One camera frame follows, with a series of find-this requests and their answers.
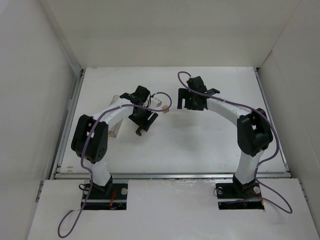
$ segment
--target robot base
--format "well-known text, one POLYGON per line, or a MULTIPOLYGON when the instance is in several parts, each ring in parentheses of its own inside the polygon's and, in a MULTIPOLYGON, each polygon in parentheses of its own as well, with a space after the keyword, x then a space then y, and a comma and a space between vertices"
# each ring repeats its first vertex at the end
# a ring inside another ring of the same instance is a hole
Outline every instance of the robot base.
MULTIPOLYGON (((85 188, 90 187, 90 183, 84 184, 85 188)), ((84 204, 87 192, 83 191, 81 207, 84 204)), ((126 210, 127 209, 127 195, 128 184, 127 183, 113 183, 112 190, 109 195, 105 195, 104 192, 93 187, 89 198, 84 206, 84 210, 126 210), (113 198, 113 192, 115 191, 115 197, 111 208, 111 200, 113 198)))
POLYGON ((246 190, 240 192, 235 190, 235 185, 232 182, 228 183, 217 183, 215 185, 216 196, 218 198, 218 206, 220 210, 245 210, 245 209, 260 209, 264 210, 264 202, 256 197, 262 197, 261 193, 254 191, 260 190, 259 184, 256 182, 254 185, 246 190), (236 202, 240 199, 250 199, 244 202, 236 202))

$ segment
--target white floor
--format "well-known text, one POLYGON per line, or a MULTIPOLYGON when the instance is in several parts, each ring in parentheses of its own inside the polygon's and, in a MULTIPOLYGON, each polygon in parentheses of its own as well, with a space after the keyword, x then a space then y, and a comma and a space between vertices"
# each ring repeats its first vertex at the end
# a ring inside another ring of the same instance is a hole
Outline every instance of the white floor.
MULTIPOLYGON (((265 202, 265 210, 218 210, 212 180, 131 180, 127 210, 86 210, 68 240, 319 240, 297 179, 262 179, 291 204, 293 214, 265 202)), ((47 180, 28 240, 58 240, 57 227, 80 207, 83 180, 47 180)), ((283 207, 271 191, 262 195, 283 207)), ((71 228, 77 211, 61 228, 71 228)))
MULTIPOLYGON (((148 132, 136 135, 137 126, 124 119, 117 138, 109 138, 111 173, 233 173, 240 149, 237 130, 226 119, 209 111, 178 110, 178 71, 201 76, 210 88, 232 101, 266 109, 252 67, 98 67, 87 68, 63 157, 61 173, 84 173, 71 141, 81 115, 108 107, 114 95, 132 93, 138 85, 152 93, 166 92, 173 99, 168 113, 160 113, 148 132)), ((158 96, 164 104, 166 97, 158 96)), ((275 151, 273 141, 262 158, 275 151)), ((263 164, 260 172, 285 172, 280 154, 263 164)))

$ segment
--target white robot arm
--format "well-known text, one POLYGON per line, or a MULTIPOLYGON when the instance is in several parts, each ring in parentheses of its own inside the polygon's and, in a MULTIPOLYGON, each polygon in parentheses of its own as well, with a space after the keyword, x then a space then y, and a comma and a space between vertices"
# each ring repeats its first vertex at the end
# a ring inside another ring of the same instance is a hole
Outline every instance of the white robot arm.
MULTIPOLYGON (((93 116, 82 115, 74 132, 71 149, 76 152, 78 157, 81 157, 88 133, 103 112, 125 104, 143 106, 147 100, 151 101, 150 91, 143 86, 138 86, 134 93, 124 93, 114 104, 103 111, 93 116)), ((108 130, 127 117, 138 125, 136 133, 140 135, 140 130, 148 131, 158 114, 134 106, 121 107, 107 113, 97 124, 85 152, 83 163, 92 170, 93 186, 105 192, 106 195, 110 194, 113 181, 108 171, 107 158, 105 157, 108 148, 108 130)))
MULTIPOLYGON (((196 92, 206 95, 214 95, 225 99, 220 91, 212 88, 207 90, 200 76, 190 78, 188 87, 196 92)), ((238 169, 233 175, 233 184, 239 192, 245 192, 255 183, 255 171, 264 150, 268 148, 273 140, 272 132, 268 124, 255 112, 228 104, 226 102, 200 96, 185 88, 178 91, 178 109, 184 107, 188 110, 213 111, 233 123, 237 128, 237 142, 241 149, 238 169)), ((266 116, 265 111, 257 109, 266 116)))

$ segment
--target screw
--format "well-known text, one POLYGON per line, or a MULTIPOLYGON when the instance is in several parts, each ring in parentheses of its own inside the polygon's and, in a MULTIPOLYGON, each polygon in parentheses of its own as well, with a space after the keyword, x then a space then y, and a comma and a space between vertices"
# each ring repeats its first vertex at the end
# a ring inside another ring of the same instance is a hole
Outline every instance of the screw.
POLYGON ((223 188, 222 187, 218 187, 217 189, 216 189, 216 193, 217 194, 223 194, 224 193, 224 191, 223 191, 223 188))
POLYGON ((253 191, 254 191, 256 194, 261 193, 260 187, 258 187, 258 186, 255 186, 255 187, 253 188, 253 191))
POLYGON ((122 195, 127 195, 127 193, 128 193, 128 189, 126 189, 125 187, 121 189, 122 195))
POLYGON ((83 190, 83 194, 88 195, 88 193, 89 193, 89 188, 86 187, 86 188, 83 190))

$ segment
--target purple cable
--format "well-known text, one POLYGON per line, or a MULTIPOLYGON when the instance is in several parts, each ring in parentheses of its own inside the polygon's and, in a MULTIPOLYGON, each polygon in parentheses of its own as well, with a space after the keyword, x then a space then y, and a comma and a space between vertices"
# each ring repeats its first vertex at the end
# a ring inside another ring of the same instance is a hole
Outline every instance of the purple cable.
POLYGON ((86 140, 85 140, 85 143, 84 143, 84 146, 83 146, 83 149, 82 149, 82 153, 81 153, 81 160, 80 160, 81 167, 82 167, 83 169, 86 169, 86 170, 90 173, 90 187, 89 187, 88 193, 87 193, 87 195, 86 195, 86 197, 85 197, 85 200, 84 200, 84 202, 83 202, 83 204, 82 204, 82 207, 81 207, 81 209, 80 209, 80 211, 79 211, 79 213, 78 213, 78 216, 76 217, 76 219, 75 219, 75 221, 74 221, 74 223, 73 223, 70 231, 69 231, 66 235, 61 235, 61 233, 60 233, 60 228, 61 228, 62 223, 63 223, 64 220, 66 219, 66 217, 67 217, 70 213, 72 213, 74 210, 70 210, 70 211, 61 219, 61 221, 60 221, 60 223, 59 223, 59 226, 58 226, 58 229, 57 229, 57 233, 58 233, 59 238, 65 239, 66 237, 68 237, 68 236, 72 233, 72 231, 74 230, 74 228, 75 228, 75 226, 76 226, 76 224, 77 224, 77 222, 78 222, 78 220, 79 220, 79 218, 80 218, 80 215, 81 215, 82 211, 83 211, 84 208, 85 208, 85 205, 86 205, 86 203, 87 203, 87 201, 88 201, 88 198, 89 198, 89 195, 90 195, 90 193, 91 193, 91 190, 92 190, 92 187, 93 187, 93 172, 92 172, 92 170, 91 170, 90 168, 88 168, 88 167, 86 167, 86 166, 84 165, 84 158, 85 158, 85 153, 86 153, 86 150, 87 150, 87 147, 88 147, 88 144, 89 144, 89 140, 90 140, 90 138, 91 138, 91 135, 92 135, 92 133, 95 131, 98 123, 100 122, 100 120, 101 120, 101 119, 104 117, 104 115, 106 115, 107 113, 110 113, 110 112, 112 112, 112 111, 114 111, 114 110, 117 110, 117 109, 120 109, 120 108, 124 108, 124 107, 135 107, 135 108, 139 108, 139 109, 149 110, 149 111, 152 111, 152 112, 164 112, 164 111, 168 110, 168 109, 172 106, 172 99, 171 99, 171 97, 169 96, 169 94, 167 94, 167 93, 165 93, 165 92, 162 92, 162 91, 159 91, 159 92, 156 92, 155 94, 153 94, 152 96, 157 95, 157 94, 163 94, 163 95, 166 95, 166 96, 169 98, 170 104, 169 104, 169 106, 168 106, 167 108, 165 108, 165 109, 151 109, 151 108, 148 108, 148 107, 145 107, 145 106, 140 106, 140 105, 135 105, 135 104, 123 104, 123 105, 121 105, 121 106, 117 106, 117 107, 114 107, 114 108, 111 108, 111 109, 108 109, 108 110, 104 111, 104 112, 98 117, 98 119, 95 121, 95 123, 93 124, 93 126, 92 126, 92 128, 91 128, 91 130, 90 130, 90 132, 89 132, 89 134, 88 134, 88 137, 87 137, 86 140))
POLYGON ((186 74, 188 75, 190 78, 191 78, 191 74, 188 73, 187 71, 180 71, 178 72, 178 79, 179 79, 179 82, 189 91, 189 92, 192 92, 194 94, 198 94, 200 96, 203 96, 203 97, 207 97, 207 98, 211 98, 211 99, 215 99, 215 100, 218 100, 218 101, 221 101, 221 102, 224 102, 224 103, 227 103, 227 104, 230 104, 230 105, 234 105, 234 106, 238 106, 238 107, 242 107, 242 108, 245 108, 245 109, 250 109, 251 111, 257 113, 260 117, 262 117, 262 119, 270 126, 272 132, 273 132, 273 135, 274 135, 274 138, 275 138, 275 143, 276 143, 276 149, 275 149, 275 152, 272 156, 264 159, 264 160, 261 160, 257 166, 256 166, 256 169, 254 171, 254 178, 255 180, 261 184, 262 186, 264 186, 265 188, 271 190, 272 192, 274 192, 275 194, 277 194, 286 204, 287 206, 289 207, 289 211, 282 208, 281 206, 279 206, 278 204, 276 204, 275 202, 267 199, 267 198, 264 198, 264 197, 251 197, 251 198, 247 198, 247 199, 242 199, 242 200, 237 200, 237 201, 231 201, 230 203, 233 203, 233 204, 236 204, 236 203, 243 203, 243 202, 247 202, 248 200, 256 200, 256 199, 261 199, 261 200, 265 200, 265 201, 268 201, 270 202, 271 204, 275 205, 277 208, 281 209, 282 211, 288 213, 288 214, 292 214, 293 213, 293 210, 292 210, 292 207, 290 206, 290 204, 288 203, 288 201, 279 193, 277 192, 276 190, 272 189, 271 187, 265 185, 264 183, 260 182, 258 179, 257 179, 257 173, 258 173, 258 168, 261 164, 273 159, 279 152, 280 150, 280 142, 279 142, 279 138, 278 138, 278 135, 277 135, 277 132, 274 128, 274 126, 271 124, 271 122, 259 111, 257 111, 256 109, 254 109, 253 107, 251 106, 248 106, 248 105, 245 105, 245 104, 241 104, 241 103, 237 103, 237 102, 233 102, 233 101, 229 101, 229 100, 225 100, 225 99, 222 99, 220 97, 216 97, 216 96, 211 96, 211 95, 207 95, 207 94, 204 94, 204 93, 201 93, 201 92, 197 92, 191 88, 189 88, 187 85, 184 84, 184 82, 181 80, 180 78, 180 74, 186 74))

